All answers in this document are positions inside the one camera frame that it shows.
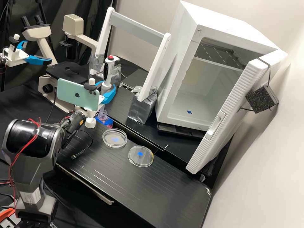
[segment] blue tape mark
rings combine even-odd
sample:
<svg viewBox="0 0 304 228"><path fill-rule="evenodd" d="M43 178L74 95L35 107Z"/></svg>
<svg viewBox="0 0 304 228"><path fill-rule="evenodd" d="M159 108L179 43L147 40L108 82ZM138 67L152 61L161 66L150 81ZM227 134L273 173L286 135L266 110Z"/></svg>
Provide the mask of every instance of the blue tape mark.
<svg viewBox="0 0 304 228"><path fill-rule="evenodd" d="M112 138L113 142L118 142L119 138Z"/></svg>

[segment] white cap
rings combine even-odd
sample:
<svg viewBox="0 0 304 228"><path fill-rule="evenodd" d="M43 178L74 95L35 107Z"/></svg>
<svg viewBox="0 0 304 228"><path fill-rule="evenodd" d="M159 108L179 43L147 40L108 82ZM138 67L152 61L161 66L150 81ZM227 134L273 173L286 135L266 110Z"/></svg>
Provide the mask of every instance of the white cap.
<svg viewBox="0 0 304 228"><path fill-rule="evenodd" d="M95 85L95 79L94 78L89 79L89 85L91 85L91 86Z"/></svg>
<svg viewBox="0 0 304 228"><path fill-rule="evenodd" d="M96 119L94 117L86 118L85 126L87 128L94 128L96 126Z"/></svg>
<svg viewBox="0 0 304 228"><path fill-rule="evenodd" d="M15 39L15 40L19 40L19 38L20 38L20 36L19 36L18 34L15 34L15 35L14 35L14 39Z"/></svg>

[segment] black fabric backdrop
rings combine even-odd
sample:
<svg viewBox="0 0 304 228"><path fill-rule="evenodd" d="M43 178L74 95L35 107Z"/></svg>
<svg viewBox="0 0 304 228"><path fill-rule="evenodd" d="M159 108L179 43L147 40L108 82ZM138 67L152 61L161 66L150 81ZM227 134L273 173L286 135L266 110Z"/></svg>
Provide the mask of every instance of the black fabric backdrop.
<svg viewBox="0 0 304 228"><path fill-rule="evenodd" d="M51 24L51 39L55 49L55 57L58 62L67 61L65 58L65 49L60 46L59 41L64 40L62 31L63 18L66 14L76 14L84 20L84 34L97 40L102 24L105 18L107 8L112 0L43 0L43 8L46 14L47 22ZM1 0L0 10L2 12L6 0ZM35 25L35 15L40 15L38 4L35 0L16 0L12 7L12 16L9 25L9 36L15 33L20 35L20 41L25 40L22 35L23 24L20 20L26 16L31 25ZM0 29L3 29L4 18L1 20ZM4 47L4 32L0 31L0 47ZM42 56L36 42L28 42L26 52L31 55ZM80 65L88 62L91 49L85 45L80 45L78 49L78 63ZM38 81L38 77L45 74L46 66L35 66L22 64L11 67L6 72L5 89L10 89L28 83L31 80Z"/></svg>

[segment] petri dish lid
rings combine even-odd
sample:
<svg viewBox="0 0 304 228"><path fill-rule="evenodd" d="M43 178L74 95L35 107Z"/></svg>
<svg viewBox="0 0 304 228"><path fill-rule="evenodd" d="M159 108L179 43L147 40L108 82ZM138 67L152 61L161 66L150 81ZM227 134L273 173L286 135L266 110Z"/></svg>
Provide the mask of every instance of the petri dish lid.
<svg viewBox="0 0 304 228"><path fill-rule="evenodd" d="M147 147L134 146L130 149L128 158L136 166L147 167L152 164L154 156Z"/></svg>
<svg viewBox="0 0 304 228"><path fill-rule="evenodd" d="M102 134L104 143L112 148L123 147L127 143L127 134L118 128L111 128Z"/></svg>

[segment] foam pad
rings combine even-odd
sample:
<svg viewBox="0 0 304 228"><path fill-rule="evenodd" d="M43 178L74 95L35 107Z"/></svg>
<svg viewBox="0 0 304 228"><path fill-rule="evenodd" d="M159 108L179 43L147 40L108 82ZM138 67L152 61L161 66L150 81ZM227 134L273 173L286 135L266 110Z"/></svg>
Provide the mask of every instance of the foam pad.
<svg viewBox="0 0 304 228"><path fill-rule="evenodd" d="M262 112L279 103L272 89L266 85L247 94L246 99L255 113Z"/></svg>

